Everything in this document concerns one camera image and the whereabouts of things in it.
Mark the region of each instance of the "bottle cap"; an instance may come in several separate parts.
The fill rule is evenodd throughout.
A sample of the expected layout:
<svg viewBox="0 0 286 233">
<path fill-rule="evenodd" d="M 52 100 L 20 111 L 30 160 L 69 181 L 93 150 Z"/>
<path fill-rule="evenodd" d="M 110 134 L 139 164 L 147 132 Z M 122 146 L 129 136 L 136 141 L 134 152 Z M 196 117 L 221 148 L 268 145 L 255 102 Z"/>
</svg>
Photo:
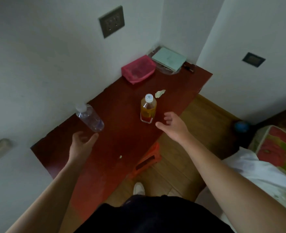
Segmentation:
<svg viewBox="0 0 286 233">
<path fill-rule="evenodd" d="M 154 97 L 153 97 L 152 94 L 146 94 L 146 96 L 145 96 L 145 101 L 146 101 L 147 103 L 152 103 L 153 100 L 154 100 Z"/>
<path fill-rule="evenodd" d="M 76 109 L 80 113 L 85 113 L 87 111 L 87 106 L 84 103 L 76 104 Z"/>
</svg>

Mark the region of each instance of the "orange stool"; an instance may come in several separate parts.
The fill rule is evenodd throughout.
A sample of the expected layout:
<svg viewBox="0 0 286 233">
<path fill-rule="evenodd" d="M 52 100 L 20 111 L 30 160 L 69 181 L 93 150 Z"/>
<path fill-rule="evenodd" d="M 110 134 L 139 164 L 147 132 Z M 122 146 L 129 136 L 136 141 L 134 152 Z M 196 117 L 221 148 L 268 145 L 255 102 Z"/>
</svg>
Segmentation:
<svg viewBox="0 0 286 233">
<path fill-rule="evenodd" d="M 159 162 L 162 159 L 159 152 L 159 143 L 155 142 L 147 151 L 143 158 L 138 162 L 133 171 L 129 174 L 129 178 L 135 178 L 139 173 L 146 170 L 149 166 Z"/>
</svg>

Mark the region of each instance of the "light green book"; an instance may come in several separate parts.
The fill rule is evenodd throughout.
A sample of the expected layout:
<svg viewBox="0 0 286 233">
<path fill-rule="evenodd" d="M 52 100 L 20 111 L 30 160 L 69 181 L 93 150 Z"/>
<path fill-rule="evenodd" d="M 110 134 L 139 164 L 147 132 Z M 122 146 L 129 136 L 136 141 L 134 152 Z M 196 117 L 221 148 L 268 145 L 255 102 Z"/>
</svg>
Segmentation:
<svg viewBox="0 0 286 233">
<path fill-rule="evenodd" d="M 177 71 L 186 61 L 186 57 L 175 53 L 167 48 L 161 48 L 152 59 L 174 72 Z"/>
</svg>

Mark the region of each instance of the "yellow liquid bottle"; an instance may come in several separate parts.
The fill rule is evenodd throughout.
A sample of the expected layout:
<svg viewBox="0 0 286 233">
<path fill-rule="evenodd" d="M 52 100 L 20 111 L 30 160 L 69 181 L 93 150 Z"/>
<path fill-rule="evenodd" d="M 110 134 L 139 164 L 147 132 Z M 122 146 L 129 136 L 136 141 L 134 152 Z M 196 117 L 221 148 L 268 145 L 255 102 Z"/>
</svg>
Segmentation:
<svg viewBox="0 0 286 233">
<path fill-rule="evenodd" d="M 152 94 L 147 94 L 141 100 L 141 121 L 151 123 L 156 114 L 157 101 Z"/>
</svg>

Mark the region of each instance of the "crumpled paper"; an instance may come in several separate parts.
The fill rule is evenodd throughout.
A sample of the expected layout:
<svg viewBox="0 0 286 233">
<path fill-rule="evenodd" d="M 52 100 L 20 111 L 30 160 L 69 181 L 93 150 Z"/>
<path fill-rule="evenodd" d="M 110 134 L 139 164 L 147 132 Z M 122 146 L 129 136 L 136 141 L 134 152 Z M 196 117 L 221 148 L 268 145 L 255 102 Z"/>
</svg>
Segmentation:
<svg viewBox="0 0 286 233">
<path fill-rule="evenodd" d="M 157 92 L 155 93 L 155 97 L 156 97 L 156 98 L 159 98 L 159 97 L 161 97 L 165 92 L 166 92 L 166 90 L 157 91 Z"/>
</svg>

